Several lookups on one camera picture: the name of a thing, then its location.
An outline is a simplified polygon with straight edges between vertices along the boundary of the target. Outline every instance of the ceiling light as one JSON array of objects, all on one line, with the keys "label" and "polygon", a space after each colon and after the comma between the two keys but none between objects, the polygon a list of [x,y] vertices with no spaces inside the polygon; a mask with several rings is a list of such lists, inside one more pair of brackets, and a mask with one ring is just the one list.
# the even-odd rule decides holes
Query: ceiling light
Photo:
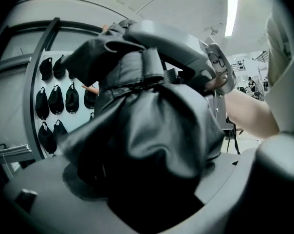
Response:
[{"label": "ceiling light", "polygon": [[225,36],[229,37],[232,35],[236,20],[236,14],[237,14],[237,8],[238,8],[238,0],[228,0],[228,6],[227,6],[227,23],[226,23],[226,31]]}]

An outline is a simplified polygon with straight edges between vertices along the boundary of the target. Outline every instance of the black leather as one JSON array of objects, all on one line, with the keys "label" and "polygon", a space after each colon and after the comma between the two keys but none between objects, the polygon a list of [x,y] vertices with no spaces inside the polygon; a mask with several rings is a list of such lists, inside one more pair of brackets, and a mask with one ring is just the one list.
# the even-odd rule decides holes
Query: black leather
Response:
[{"label": "black leather", "polygon": [[[108,37],[127,42],[122,34]],[[94,51],[88,62],[96,63],[103,48],[88,46]],[[74,74],[99,80],[100,95],[94,119],[67,135],[61,148],[83,181],[104,188],[122,220],[140,233],[157,233],[203,206],[194,192],[207,161],[220,154],[224,133],[203,96],[187,85],[164,83],[156,49],[129,47],[123,54],[124,46],[132,45],[110,53],[118,59],[109,60],[113,67],[86,66],[92,78]],[[64,65],[81,60],[81,50]]]}]

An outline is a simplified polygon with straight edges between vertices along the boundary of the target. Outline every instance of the cap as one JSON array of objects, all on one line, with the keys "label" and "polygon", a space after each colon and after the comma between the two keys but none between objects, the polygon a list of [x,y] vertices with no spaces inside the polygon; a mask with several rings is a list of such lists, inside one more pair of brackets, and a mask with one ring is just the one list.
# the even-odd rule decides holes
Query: cap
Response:
[{"label": "cap", "polygon": [[44,87],[37,93],[36,96],[36,113],[40,119],[46,119],[49,116],[48,98],[46,97]]},{"label": "cap", "polygon": [[48,80],[52,74],[52,57],[49,57],[42,61],[39,67],[42,74],[42,80]]},{"label": "cap", "polygon": [[98,95],[96,93],[86,89],[84,92],[84,105],[89,109],[93,109],[97,97]]},{"label": "cap", "polygon": [[74,88],[74,82],[70,85],[66,93],[66,110],[68,113],[75,113],[79,109],[79,94]]},{"label": "cap", "polygon": [[54,140],[51,130],[48,128],[48,125],[46,124],[45,121],[42,123],[42,126],[39,129],[38,139],[40,144],[44,147],[44,149],[48,153],[50,154],[55,153],[57,149],[57,144]]},{"label": "cap", "polygon": [[53,130],[53,136],[54,136],[54,139],[55,141],[57,141],[57,139],[66,134],[67,133],[67,130],[66,128],[64,127],[63,123],[58,119],[56,121],[56,123],[54,124],[54,130]]},{"label": "cap", "polygon": [[56,85],[51,91],[48,102],[49,102],[50,110],[53,114],[57,115],[63,112],[64,110],[63,95],[58,85]]},{"label": "cap", "polygon": [[74,75],[68,70],[68,77],[69,77],[69,79],[74,79],[75,77],[74,77]]},{"label": "cap", "polygon": [[60,79],[62,78],[64,75],[65,75],[65,67],[63,65],[61,65],[61,59],[64,55],[61,55],[61,58],[59,58],[55,64],[54,64],[54,67],[53,67],[53,73],[54,73],[54,77],[56,79]]}]

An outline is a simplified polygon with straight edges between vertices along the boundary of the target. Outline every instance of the white wall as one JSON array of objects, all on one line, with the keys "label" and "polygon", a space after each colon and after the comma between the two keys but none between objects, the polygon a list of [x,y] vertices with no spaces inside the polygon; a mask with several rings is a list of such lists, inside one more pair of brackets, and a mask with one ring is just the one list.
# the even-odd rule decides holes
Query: white wall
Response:
[{"label": "white wall", "polygon": [[22,92],[26,66],[0,73],[0,144],[28,143],[22,120]]},{"label": "white wall", "polygon": [[113,0],[19,0],[3,22],[0,33],[6,26],[21,23],[53,20],[59,17],[102,27],[126,18],[140,21],[142,18]]},{"label": "white wall", "polygon": [[231,65],[238,63],[238,61],[241,61],[244,63],[245,70],[235,72],[237,77],[236,87],[246,87],[249,82],[248,77],[252,77],[253,79],[258,77],[259,79],[259,74],[260,74],[262,79],[264,79],[267,76],[267,72],[268,72],[267,64],[261,61],[252,60],[252,58],[254,57],[256,58],[260,54],[261,54],[261,51],[256,51],[256,52],[237,54],[237,55],[232,55],[227,57]]}]

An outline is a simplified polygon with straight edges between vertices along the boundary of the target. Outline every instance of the finger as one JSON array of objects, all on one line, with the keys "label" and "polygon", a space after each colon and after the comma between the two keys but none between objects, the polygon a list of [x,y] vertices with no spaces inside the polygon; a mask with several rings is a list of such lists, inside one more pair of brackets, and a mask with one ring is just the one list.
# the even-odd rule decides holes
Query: finger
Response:
[{"label": "finger", "polygon": [[106,32],[108,30],[108,28],[109,28],[108,25],[104,25],[103,26],[103,32]]},{"label": "finger", "polygon": [[221,77],[216,77],[215,79],[207,82],[205,84],[205,88],[208,90],[214,90],[216,88],[221,87],[224,84],[225,80]]},{"label": "finger", "polygon": [[99,94],[99,90],[97,88],[94,88],[94,87],[87,87],[85,85],[82,85],[83,88],[85,88],[86,90],[89,90],[90,92],[92,93],[95,93],[95,94]]}]

